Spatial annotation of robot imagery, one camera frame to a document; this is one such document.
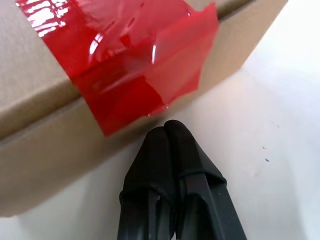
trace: white surface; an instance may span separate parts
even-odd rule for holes
[[[291,0],[242,70],[173,117],[228,180],[249,240],[320,239],[317,2]],[[37,208],[0,219],[0,239],[117,239],[118,195],[141,143]]]

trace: cardboard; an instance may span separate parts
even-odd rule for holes
[[[196,8],[206,5],[204,0],[192,1],[202,2]],[[5,23],[15,26],[12,32],[1,23],[1,31],[7,30],[1,41],[8,44],[13,34],[11,41],[16,48],[13,49],[13,43],[12,49],[0,43],[4,54],[1,56],[4,66],[1,66],[0,91],[4,94],[0,96],[0,132],[2,138],[6,136],[0,142],[0,216],[20,214],[41,203],[159,120],[232,75],[254,50],[287,0],[241,1],[244,4],[240,7],[230,7],[235,6],[231,2],[239,3],[217,1],[221,24],[202,71],[199,90],[177,100],[164,114],[141,118],[111,137],[104,137],[83,99],[74,101],[79,97],[77,90],[24,16],[20,16],[13,4],[1,2],[0,14],[8,17],[4,18]],[[13,12],[18,17],[11,17]],[[24,44],[17,38],[18,30],[27,32]],[[26,51],[34,54],[24,59],[21,56]],[[43,74],[33,75],[32,68],[42,68]]]
[[[216,0],[220,18],[251,0]],[[212,0],[187,0],[202,10]],[[0,1],[0,140],[81,95],[15,0]]]

